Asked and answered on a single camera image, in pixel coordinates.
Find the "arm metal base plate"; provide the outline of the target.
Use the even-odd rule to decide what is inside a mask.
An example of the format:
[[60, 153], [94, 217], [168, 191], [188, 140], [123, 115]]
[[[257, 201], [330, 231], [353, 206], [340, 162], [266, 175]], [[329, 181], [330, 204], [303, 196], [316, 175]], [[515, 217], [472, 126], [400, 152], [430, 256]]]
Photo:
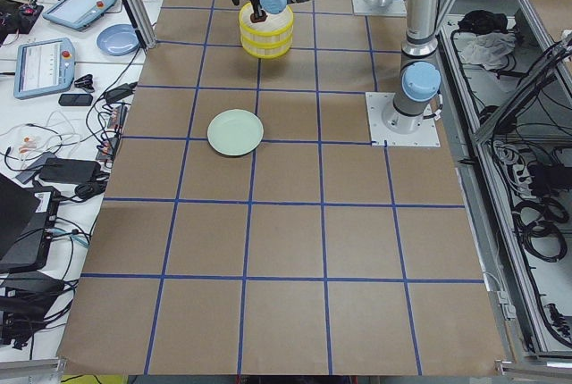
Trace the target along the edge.
[[404, 18], [407, 0], [352, 0], [353, 13], [363, 16]]
[[372, 146], [425, 147], [441, 146], [431, 105], [418, 116], [404, 116], [393, 106], [395, 94], [366, 92], [366, 112]]

